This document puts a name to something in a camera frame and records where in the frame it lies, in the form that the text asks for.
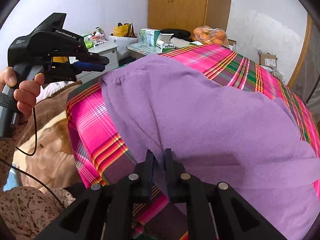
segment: silver bolt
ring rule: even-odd
[[[181,179],[185,179],[185,180],[187,180],[187,179],[190,179],[190,178],[191,178],[191,176],[190,176],[190,174],[189,174],[189,173],[182,173],[182,174],[180,175],[180,177],[181,177]]]
[[[132,174],[129,175],[129,179],[130,180],[136,180],[138,178],[139,178],[138,174],[132,173]]]
[[[218,187],[219,187],[220,189],[226,190],[226,189],[228,189],[229,186],[228,186],[227,183],[221,182],[221,183],[219,183]]]
[[[92,184],[90,188],[92,190],[98,190],[101,188],[101,185],[99,183],[95,183],[95,184]]]

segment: purple cloth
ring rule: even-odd
[[[100,85],[137,162],[150,149],[163,168],[163,152],[171,148],[187,172],[229,183],[289,240],[310,229],[320,211],[312,185],[320,178],[320,160],[300,140],[281,99],[221,87],[158,55],[106,73]],[[166,193],[162,171],[155,183]]]

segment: fingernail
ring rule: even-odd
[[[17,79],[15,77],[9,78],[9,85],[13,87],[17,83]]]

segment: drawer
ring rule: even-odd
[[[103,56],[103,57],[107,57],[110,62],[108,65],[106,65],[106,69],[104,72],[97,72],[97,73],[100,73],[100,74],[103,74],[107,71],[110,71],[110,70],[113,70],[117,67],[114,67],[114,66],[111,66],[111,65],[114,65],[114,64],[117,64],[117,66],[119,66],[119,62],[118,62],[118,58],[117,58],[117,49],[111,49],[111,50],[107,50],[107,51],[104,51],[104,52],[101,52],[99,54],[100,56]],[[81,77],[83,76],[86,76],[88,74],[90,74],[92,71],[82,71],[79,75],[76,75],[76,78],[77,80],[79,80]]]
[[[85,71],[85,72],[82,72],[81,74],[79,75],[76,75],[76,78],[77,80],[81,80],[82,83],[86,83],[98,76],[101,76],[103,75],[104,73],[108,72],[108,71],[111,71],[113,69],[116,69],[119,67],[119,63],[115,63],[115,64],[112,64],[112,65],[107,65],[106,66],[106,69],[103,71],[103,72],[96,72],[96,71],[91,71],[91,72],[88,72],[88,71]]]

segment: wooden wardrobe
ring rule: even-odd
[[[191,33],[208,25],[226,31],[231,0],[149,0],[148,28],[183,29]]]

